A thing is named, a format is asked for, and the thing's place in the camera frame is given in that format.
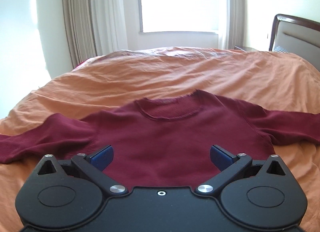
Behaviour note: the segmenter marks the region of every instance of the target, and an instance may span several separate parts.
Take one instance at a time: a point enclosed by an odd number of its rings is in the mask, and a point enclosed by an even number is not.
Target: neckline
[[[174,98],[142,98],[134,101],[139,112],[154,121],[177,121],[193,117],[203,109],[200,90]]]

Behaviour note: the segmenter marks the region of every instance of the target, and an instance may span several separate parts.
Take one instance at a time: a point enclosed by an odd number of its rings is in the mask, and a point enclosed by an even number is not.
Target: long-sleeve shirt
[[[143,98],[81,120],[53,114],[21,135],[0,135],[0,163],[31,154],[70,159],[112,145],[114,160],[103,172],[128,188],[195,187],[219,172],[209,156],[214,144],[263,160],[274,154],[272,144],[319,143],[319,130],[320,114],[268,111],[196,90],[178,98]]]

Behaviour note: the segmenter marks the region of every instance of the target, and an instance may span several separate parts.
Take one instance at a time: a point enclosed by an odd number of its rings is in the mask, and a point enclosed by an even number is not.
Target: bedspread
[[[297,55],[171,47],[119,51],[87,60],[27,95],[0,120],[0,133],[23,133],[53,113],[80,119],[135,99],[175,97],[195,89],[269,110],[320,113],[320,72]],[[305,141],[274,148],[307,195],[302,228],[320,231],[320,150]],[[0,231],[22,227],[14,200],[38,161],[30,155],[0,165]]]

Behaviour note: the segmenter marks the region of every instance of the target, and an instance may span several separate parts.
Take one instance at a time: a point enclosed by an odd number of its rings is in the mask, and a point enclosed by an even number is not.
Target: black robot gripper
[[[16,198],[23,232],[302,232],[307,199],[278,155],[265,161],[214,145],[221,172],[190,187],[134,187],[129,192],[102,171],[106,146],[71,160],[45,155]]]

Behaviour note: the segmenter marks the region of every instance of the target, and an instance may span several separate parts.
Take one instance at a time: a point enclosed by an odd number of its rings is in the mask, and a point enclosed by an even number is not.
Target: window
[[[218,30],[218,0],[141,0],[141,31]]]

